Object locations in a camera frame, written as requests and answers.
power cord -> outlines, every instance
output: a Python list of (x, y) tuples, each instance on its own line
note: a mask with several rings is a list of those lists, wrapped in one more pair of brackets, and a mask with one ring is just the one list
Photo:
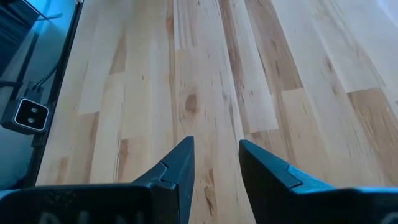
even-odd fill
[(62, 16), (63, 16), (63, 13), (58, 13), (58, 14), (55, 14), (55, 15), (51, 15), (51, 16), (47, 16), (47, 17), (43, 17), (43, 18), (37, 19), (37, 21), (49, 21), (51, 19), (61, 18)]
[(51, 72), (44, 78), (42, 78), (40, 81), (38, 81), (34, 86), (33, 90), (40, 90), (40, 87), (57, 71), (58, 69), (59, 62), (57, 62), (54, 66), (54, 68), (51, 70)]

light wood plank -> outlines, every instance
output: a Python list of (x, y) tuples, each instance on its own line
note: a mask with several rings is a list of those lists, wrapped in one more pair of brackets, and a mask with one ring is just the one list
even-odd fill
[(177, 133), (178, 139), (195, 136), (191, 223), (253, 223), (239, 171), (237, 139), (243, 131), (220, 6), (216, 1), (175, 4)]
[(98, 119), (100, 113), (77, 117), (71, 141), (71, 156), (62, 184), (88, 184), (91, 175)]
[(150, 76), (150, 160), (155, 164), (161, 160), (174, 146), (176, 132), (173, 124), (172, 89), (175, 83), (175, 51), (174, 29), (171, 26), (173, 18), (173, 2), (147, 0), (148, 10), (153, 23), (149, 52), (149, 76)]
[(270, 148), (267, 150), (297, 165), (282, 92), (302, 87), (299, 73), (272, 2), (247, 0), (246, 5), (267, 83), (273, 96), (279, 127), (266, 132), (252, 133), (252, 136), (246, 137), (254, 138), (258, 144), (269, 142)]
[(315, 119), (335, 162), (335, 185), (386, 184), (365, 133), (310, 20), (304, 2), (273, 1)]
[(346, 24), (341, 9), (330, 1), (308, 0), (307, 5), (345, 91), (384, 86), (368, 53)]
[(71, 156), (70, 148), (75, 145), (73, 135), (78, 127), (77, 122), (80, 121), (78, 105), (90, 59), (91, 40), (97, 18), (98, 5), (88, 1), (81, 12), (36, 185), (55, 184), (59, 171), (52, 168), (56, 167), (63, 157)]
[(392, 185), (398, 185), (398, 122), (381, 89), (361, 90), (349, 94), (379, 163)]
[(91, 40), (96, 47), (90, 52), (90, 61), (78, 107), (79, 114), (94, 113), (101, 108), (106, 77), (111, 71), (113, 57), (124, 29), (123, 16), (120, 16), (124, 6), (122, 2), (122, 0), (97, 2), (98, 13), (101, 16), (98, 18)]
[(151, 24), (146, 1), (131, 1), (126, 28), (126, 102), (123, 110), (122, 139), (149, 141)]
[(271, 93), (243, 0), (219, 0), (244, 133), (277, 129)]
[(388, 87), (398, 85), (398, 28), (379, 7), (377, 1), (360, 4), (344, 0), (325, 1), (340, 7), (346, 24), (368, 53), (384, 83)]
[(387, 101), (390, 105), (390, 109), (395, 117), (398, 119), (398, 88), (383, 88), (382, 89)]
[(126, 28), (123, 27), (122, 33), (118, 40), (116, 51), (113, 55), (110, 74), (121, 73), (126, 70), (127, 63), (127, 43)]
[(301, 88), (299, 73), (271, 0), (246, 0), (246, 5), (271, 93)]
[(123, 139), (118, 154), (117, 182), (132, 182), (153, 167), (147, 145), (143, 138)]
[(91, 184), (113, 183), (117, 180), (124, 77), (124, 73), (115, 74), (109, 76), (105, 83), (91, 165)]
[(312, 107), (303, 88), (282, 92), (297, 167), (327, 182), (337, 182), (340, 174), (327, 154)]

hardwood floor plank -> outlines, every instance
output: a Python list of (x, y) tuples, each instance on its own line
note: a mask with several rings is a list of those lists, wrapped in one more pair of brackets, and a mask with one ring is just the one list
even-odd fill
[(219, 0), (244, 133), (277, 129), (271, 93), (243, 0)]
[(123, 34), (123, 20), (120, 16), (122, 1), (100, 1), (98, 13), (101, 16), (95, 27), (90, 60), (84, 80), (83, 93), (79, 104), (79, 114), (94, 113), (101, 108), (102, 93), (106, 77), (111, 72), (113, 57), (118, 40)]
[(396, 119), (398, 119), (398, 88), (384, 87), (382, 90), (387, 98), (392, 113), (395, 115)]
[(263, 70), (266, 73), (267, 84), (272, 93), (279, 127), (279, 129), (257, 133), (258, 136), (255, 138), (260, 142), (262, 137), (266, 137), (265, 139), (270, 137), (271, 142), (280, 141), (278, 144), (274, 143), (270, 150), (277, 155), (285, 156), (292, 164), (296, 164), (282, 92), (301, 88), (302, 83), (271, 1), (246, 0), (246, 7)]
[(100, 113), (80, 115), (73, 135), (68, 172), (63, 184), (88, 184)]
[(393, 88), (398, 85), (398, 28), (379, 7), (377, 1), (363, 1), (359, 6), (336, 0), (348, 27), (368, 53), (384, 83)]
[(312, 107), (303, 88), (282, 92), (297, 167), (327, 182), (337, 182)]
[(123, 109), (122, 139), (149, 141), (150, 64), (152, 26), (146, 1), (131, 1), (126, 31), (126, 102)]
[(121, 73), (126, 70), (127, 62), (126, 28), (123, 27), (122, 34), (118, 40), (116, 51), (113, 55), (110, 74)]
[(333, 1), (308, 0), (312, 22), (346, 92), (384, 86), (369, 54), (346, 24)]
[(149, 160), (148, 141), (143, 138), (124, 139), (120, 143), (118, 154), (117, 182), (132, 182), (154, 165)]
[(257, 49), (272, 94), (302, 87), (271, 0), (245, 0)]
[(384, 174), (398, 185), (398, 122), (379, 88), (348, 94)]
[(241, 180), (238, 101), (217, 1), (177, 0), (178, 139), (195, 137), (191, 223), (254, 223)]
[(124, 80), (124, 73), (114, 74), (107, 78), (104, 86), (91, 165), (91, 184), (117, 181)]
[(149, 51), (149, 76), (150, 76), (150, 139), (152, 149), (150, 150), (150, 161), (154, 164), (161, 160), (174, 146), (176, 136), (173, 124), (173, 103), (171, 82), (174, 76), (174, 29), (171, 27), (173, 18), (172, 1), (147, 0), (148, 10), (151, 12), (153, 23), (152, 42)]
[(71, 156), (70, 148), (75, 144), (73, 135), (80, 121), (78, 105), (97, 23), (98, 5), (88, 1), (81, 13), (36, 185), (55, 184), (58, 171), (53, 172), (52, 168), (62, 157)]
[(386, 183), (304, 2), (273, 1), (341, 185)]

